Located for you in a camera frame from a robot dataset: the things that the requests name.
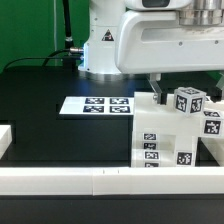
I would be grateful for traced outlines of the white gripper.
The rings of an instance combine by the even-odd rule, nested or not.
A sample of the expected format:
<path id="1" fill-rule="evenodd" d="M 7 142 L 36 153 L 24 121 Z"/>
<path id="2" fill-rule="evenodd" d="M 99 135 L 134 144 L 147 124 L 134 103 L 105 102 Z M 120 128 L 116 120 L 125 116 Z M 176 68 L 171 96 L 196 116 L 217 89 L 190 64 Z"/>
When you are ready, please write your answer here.
<path id="1" fill-rule="evenodd" d="M 224 0 L 125 0 L 115 40 L 123 73 L 147 75 L 167 103 L 160 73 L 224 70 Z"/>

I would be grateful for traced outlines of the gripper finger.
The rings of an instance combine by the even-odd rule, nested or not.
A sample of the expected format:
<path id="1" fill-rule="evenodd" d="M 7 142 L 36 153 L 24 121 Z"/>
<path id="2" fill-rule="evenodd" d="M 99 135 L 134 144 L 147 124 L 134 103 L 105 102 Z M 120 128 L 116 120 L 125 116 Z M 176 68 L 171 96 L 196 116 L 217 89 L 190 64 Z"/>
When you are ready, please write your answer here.
<path id="1" fill-rule="evenodd" d="M 211 99 L 213 102 L 224 100 L 224 71 L 221 72 L 221 78 L 213 88 Z"/>

